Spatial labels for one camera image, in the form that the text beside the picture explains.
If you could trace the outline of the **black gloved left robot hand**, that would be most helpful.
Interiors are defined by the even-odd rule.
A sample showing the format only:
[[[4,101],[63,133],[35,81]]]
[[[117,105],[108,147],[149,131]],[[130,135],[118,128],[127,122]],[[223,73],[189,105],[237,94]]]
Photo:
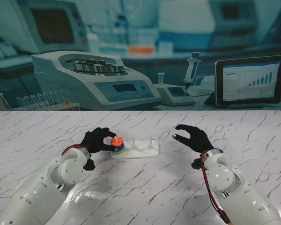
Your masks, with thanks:
[[[107,137],[114,138],[115,133],[111,132],[109,128],[97,127],[93,131],[88,131],[80,143],[80,146],[86,147],[90,154],[100,151],[115,151],[115,147],[110,144],[105,144],[104,139]]]

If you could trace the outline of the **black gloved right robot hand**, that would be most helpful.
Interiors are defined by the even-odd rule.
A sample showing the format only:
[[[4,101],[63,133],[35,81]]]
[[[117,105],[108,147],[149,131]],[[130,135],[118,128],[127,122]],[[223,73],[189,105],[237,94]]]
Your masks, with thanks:
[[[198,127],[179,124],[175,127],[175,129],[186,131],[190,137],[186,138],[181,135],[174,134],[172,138],[190,147],[193,151],[197,153],[203,153],[206,150],[214,149],[207,134]]]

